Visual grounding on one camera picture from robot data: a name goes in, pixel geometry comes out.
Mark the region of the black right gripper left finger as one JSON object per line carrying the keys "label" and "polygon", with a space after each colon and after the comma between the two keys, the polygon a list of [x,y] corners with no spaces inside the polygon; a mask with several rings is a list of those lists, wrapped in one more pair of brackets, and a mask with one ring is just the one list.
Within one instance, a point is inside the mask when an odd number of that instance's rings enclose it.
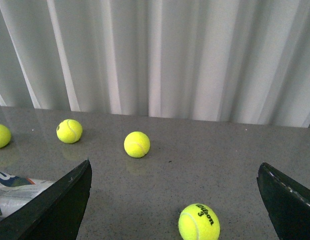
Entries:
{"label": "black right gripper left finger", "polygon": [[75,240],[91,184],[92,167],[90,161],[85,160],[0,221],[0,240]]}

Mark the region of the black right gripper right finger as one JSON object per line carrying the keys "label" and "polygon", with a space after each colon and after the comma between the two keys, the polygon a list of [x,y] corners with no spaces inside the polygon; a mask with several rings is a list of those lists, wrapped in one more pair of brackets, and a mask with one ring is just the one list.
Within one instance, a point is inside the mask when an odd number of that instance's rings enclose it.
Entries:
{"label": "black right gripper right finger", "polygon": [[257,186],[280,240],[310,240],[310,189],[264,162]]}

